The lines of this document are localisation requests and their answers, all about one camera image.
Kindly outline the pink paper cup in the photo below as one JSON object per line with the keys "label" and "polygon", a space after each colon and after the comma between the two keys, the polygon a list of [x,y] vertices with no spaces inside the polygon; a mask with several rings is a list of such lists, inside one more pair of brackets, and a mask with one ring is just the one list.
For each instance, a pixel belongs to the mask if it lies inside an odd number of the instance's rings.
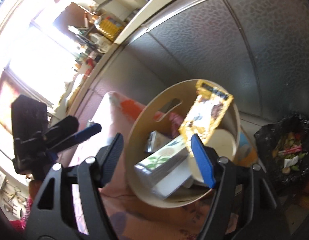
{"label": "pink paper cup", "polygon": [[225,129],[216,129],[208,142],[196,134],[190,140],[188,165],[194,180],[213,188],[217,181],[216,164],[221,158],[233,161],[237,147],[233,135]]}

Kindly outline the dark red snack packet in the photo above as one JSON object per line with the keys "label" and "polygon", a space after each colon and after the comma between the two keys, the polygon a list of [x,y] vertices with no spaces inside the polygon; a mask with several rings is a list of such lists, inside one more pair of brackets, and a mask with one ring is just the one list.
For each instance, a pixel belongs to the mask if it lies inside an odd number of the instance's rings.
{"label": "dark red snack packet", "polygon": [[174,139],[180,135],[179,128],[184,121],[184,118],[177,113],[170,113],[169,121],[171,123],[171,138]]}

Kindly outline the yellow snack packet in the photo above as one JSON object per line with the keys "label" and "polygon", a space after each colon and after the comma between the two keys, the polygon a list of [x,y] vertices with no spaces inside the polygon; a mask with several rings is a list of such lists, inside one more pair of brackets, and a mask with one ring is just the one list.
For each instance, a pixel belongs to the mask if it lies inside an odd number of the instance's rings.
{"label": "yellow snack packet", "polygon": [[208,142],[234,99],[232,94],[205,80],[197,81],[196,92],[197,98],[179,128],[189,151],[191,137],[195,134]]}

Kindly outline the tan round trash bin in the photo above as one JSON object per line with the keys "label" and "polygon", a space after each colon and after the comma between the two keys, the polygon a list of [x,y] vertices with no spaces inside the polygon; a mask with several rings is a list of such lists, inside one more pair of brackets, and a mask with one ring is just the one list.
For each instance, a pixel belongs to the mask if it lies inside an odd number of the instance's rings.
{"label": "tan round trash bin", "polygon": [[234,97],[208,80],[177,83],[156,96],[137,118],[125,149],[128,183],[143,202],[161,208],[193,203],[211,192],[208,163],[191,138],[235,159],[240,120]]}

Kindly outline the dark kitchen cabinets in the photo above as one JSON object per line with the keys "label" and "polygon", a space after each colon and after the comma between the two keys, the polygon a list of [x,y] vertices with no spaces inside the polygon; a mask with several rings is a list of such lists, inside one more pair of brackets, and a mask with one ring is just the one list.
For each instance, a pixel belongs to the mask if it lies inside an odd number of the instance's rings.
{"label": "dark kitchen cabinets", "polygon": [[108,91],[148,103],[189,79],[221,85],[247,115],[309,117],[309,0],[150,0],[69,112],[91,118]]}

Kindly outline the green leaf tissue box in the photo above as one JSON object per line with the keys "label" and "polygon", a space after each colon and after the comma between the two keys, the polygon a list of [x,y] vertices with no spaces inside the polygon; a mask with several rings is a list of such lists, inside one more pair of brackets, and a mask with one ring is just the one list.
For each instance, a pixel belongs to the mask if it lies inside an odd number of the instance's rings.
{"label": "green leaf tissue box", "polygon": [[154,186],[187,159],[188,150],[181,135],[134,165],[139,179]]}

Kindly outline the black garbage bag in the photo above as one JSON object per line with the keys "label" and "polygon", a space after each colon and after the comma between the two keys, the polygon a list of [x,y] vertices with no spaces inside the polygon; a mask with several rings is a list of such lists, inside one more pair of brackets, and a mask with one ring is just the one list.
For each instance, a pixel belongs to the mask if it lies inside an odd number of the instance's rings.
{"label": "black garbage bag", "polygon": [[309,173],[309,118],[292,113],[254,134],[257,153],[277,188],[301,181]]}

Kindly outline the white plastic jug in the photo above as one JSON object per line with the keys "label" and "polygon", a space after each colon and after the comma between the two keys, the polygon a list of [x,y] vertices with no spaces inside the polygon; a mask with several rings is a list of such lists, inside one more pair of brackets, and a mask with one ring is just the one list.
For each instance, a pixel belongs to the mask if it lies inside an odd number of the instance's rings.
{"label": "white plastic jug", "polygon": [[97,33],[90,34],[90,39],[93,42],[93,44],[97,46],[98,51],[101,53],[106,53],[107,51],[109,51],[112,45],[110,40],[105,38],[103,35]]}

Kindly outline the yellow cooking oil bottle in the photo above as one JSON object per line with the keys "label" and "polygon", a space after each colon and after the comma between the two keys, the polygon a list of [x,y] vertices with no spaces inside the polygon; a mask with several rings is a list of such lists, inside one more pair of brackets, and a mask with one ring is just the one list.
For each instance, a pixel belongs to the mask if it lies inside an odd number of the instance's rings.
{"label": "yellow cooking oil bottle", "polygon": [[125,28],[125,25],[110,16],[106,16],[101,19],[97,27],[106,38],[114,42]]}

